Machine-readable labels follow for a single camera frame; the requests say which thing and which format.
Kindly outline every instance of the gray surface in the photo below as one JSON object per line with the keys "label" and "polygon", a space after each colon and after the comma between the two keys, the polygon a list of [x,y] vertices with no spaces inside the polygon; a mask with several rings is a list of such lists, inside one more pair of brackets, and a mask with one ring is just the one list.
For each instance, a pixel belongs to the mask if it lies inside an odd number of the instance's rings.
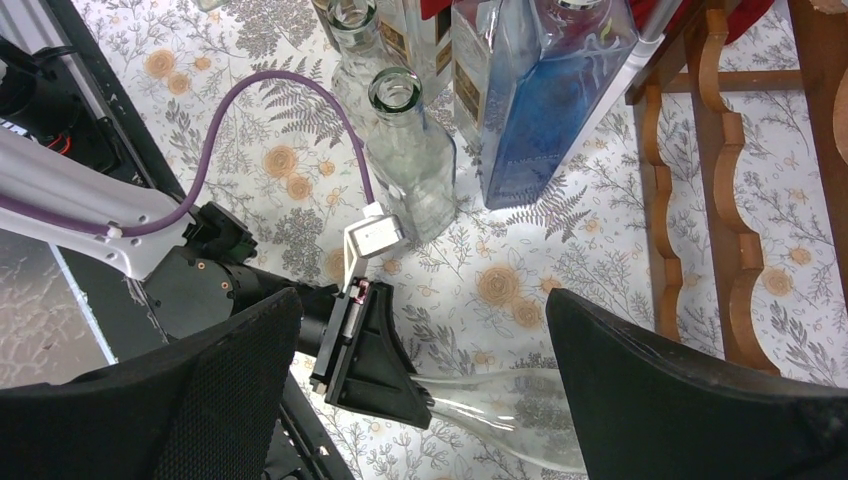
{"label": "gray surface", "polygon": [[0,230],[0,388],[64,383],[106,364],[50,247]]}

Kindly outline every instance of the blue glass bottle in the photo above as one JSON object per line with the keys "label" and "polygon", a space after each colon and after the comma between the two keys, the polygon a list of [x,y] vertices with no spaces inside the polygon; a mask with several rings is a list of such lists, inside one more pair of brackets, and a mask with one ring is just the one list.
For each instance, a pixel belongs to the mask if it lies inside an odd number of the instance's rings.
{"label": "blue glass bottle", "polygon": [[541,196],[637,35],[626,0],[501,0],[481,132],[487,208]]}

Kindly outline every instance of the black bracket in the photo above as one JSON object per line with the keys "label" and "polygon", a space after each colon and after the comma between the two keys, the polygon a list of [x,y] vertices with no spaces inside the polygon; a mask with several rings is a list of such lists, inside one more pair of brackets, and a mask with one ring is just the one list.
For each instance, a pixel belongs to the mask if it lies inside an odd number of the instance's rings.
{"label": "black bracket", "polygon": [[395,331],[394,289],[362,280],[359,285],[360,294],[350,301],[344,321],[330,322],[341,326],[333,342],[335,361],[330,360],[323,375],[313,374],[313,385],[326,385],[324,402],[330,405],[427,428],[432,415],[421,387],[410,378],[416,374],[415,367]]}

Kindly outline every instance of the bottle label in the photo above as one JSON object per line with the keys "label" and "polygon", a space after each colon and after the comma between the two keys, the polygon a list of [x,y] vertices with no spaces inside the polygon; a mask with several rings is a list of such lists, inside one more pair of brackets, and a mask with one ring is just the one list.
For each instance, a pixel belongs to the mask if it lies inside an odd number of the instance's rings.
{"label": "bottle label", "polygon": [[435,19],[436,21],[433,23],[436,24],[436,43],[439,43],[442,41],[443,38],[445,38],[445,35],[450,32],[450,5],[448,5],[447,8],[439,12],[439,14],[436,15]]}
{"label": "bottle label", "polygon": [[457,98],[474,119],[475,126],[480,128],[480,90],[477,90],[471,77],[459,66],[459,62],[453,62],[453,83]]}
{"label": "bottle label", "polygon": [[447,68],[448,65],[450,65],[451,57],[453,56],[452,53],[453,44],[451,42],[448,42],[448,44],[445,45],[445,48],[443,48],[442,51],[440,51],[439,54],[436,55],[436,75],[442,73],[442,70],[444,70],[445,68]]}
{"label": "bottle label", "polygon": [[409,49],[406,45],[406,37],[404,34],[400,33],[396,28],[392,27],[385,21],[380,22],[380,33],[383,35],[383,40],[385,40],[386,44],[392,50],[401,54],[407,62],[410,61]]}

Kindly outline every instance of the white connector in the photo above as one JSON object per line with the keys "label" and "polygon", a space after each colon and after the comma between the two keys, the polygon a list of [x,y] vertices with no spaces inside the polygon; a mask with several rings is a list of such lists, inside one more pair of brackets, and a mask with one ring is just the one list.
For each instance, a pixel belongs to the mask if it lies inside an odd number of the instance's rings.
{"label": "white connector", "polygon": [[365,276],[368,259],[388,252],[400,244],[403,229],[395,215],[386,215],[383,206],[374,202],[362,209],[365,215],[344,230],[345,277],[342,292],[350,292],[353,280]]}

